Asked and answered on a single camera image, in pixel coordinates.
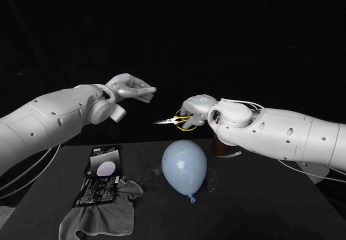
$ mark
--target scissors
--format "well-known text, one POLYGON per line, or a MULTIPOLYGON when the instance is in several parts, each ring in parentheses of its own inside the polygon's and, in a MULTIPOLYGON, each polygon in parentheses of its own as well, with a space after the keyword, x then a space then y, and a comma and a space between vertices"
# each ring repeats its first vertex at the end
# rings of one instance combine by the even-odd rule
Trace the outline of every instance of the scissors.
POLYGON ((155 124, 175 124, 175 126, 185 132, 195 130, 198 126, 195 126, 192 129, 183 129, 182 127, 179 127, 178 124, 188 122, 189 118, 192 117, 192 116, 178 116, 179 112, 181 110, 175 113, 173 118, 158 121, 155 122, 155 124))

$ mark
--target cloth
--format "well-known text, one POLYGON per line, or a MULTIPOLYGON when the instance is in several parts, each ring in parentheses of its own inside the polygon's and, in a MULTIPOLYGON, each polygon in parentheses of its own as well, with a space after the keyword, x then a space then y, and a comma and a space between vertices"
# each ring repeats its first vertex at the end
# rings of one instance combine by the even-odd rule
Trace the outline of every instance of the cloth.
POLYGON ((145 195, 134 181, 117 184, 113 203, 72 208, 59 225, 59 240, 84 240, 85 235, 126 236, 134 231, 136 211, 132 200, 145 195))

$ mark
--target scissor blade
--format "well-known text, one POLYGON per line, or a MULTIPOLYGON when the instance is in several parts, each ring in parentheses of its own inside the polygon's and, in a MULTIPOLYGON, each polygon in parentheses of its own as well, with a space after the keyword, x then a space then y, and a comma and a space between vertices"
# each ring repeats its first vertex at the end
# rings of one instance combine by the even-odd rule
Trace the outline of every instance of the scissor blade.
POLYGON ((170 119, 165 119, 162 121, 158 121, 158 122, 153 122, 155 124, 172 124, 173 123, 173 120, 172 118, 170 119))

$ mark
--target package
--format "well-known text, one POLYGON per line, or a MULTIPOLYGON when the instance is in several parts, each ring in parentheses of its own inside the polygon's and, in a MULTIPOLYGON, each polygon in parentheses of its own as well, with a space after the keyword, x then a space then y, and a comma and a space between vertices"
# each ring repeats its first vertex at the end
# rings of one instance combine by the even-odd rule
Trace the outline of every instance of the package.
POLYGON ((84 170, 84 183, 72 208, 108 204, 117 197, 123 177, 120 146, 96 147, 84 170))

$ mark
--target black background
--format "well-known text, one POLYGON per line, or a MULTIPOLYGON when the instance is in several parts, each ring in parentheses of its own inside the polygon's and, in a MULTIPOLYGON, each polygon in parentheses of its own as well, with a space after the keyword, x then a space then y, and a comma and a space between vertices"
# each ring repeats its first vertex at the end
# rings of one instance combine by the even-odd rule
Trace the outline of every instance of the black background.
POLYGON ((207 125, 152 124, 199 94, 346 122, 346 2, 8 0, 0 24, 0 117, 121 73, 158 88, 150 104, 121 101, 121 122, 87 125, 67 145, 211 138, 207 125))

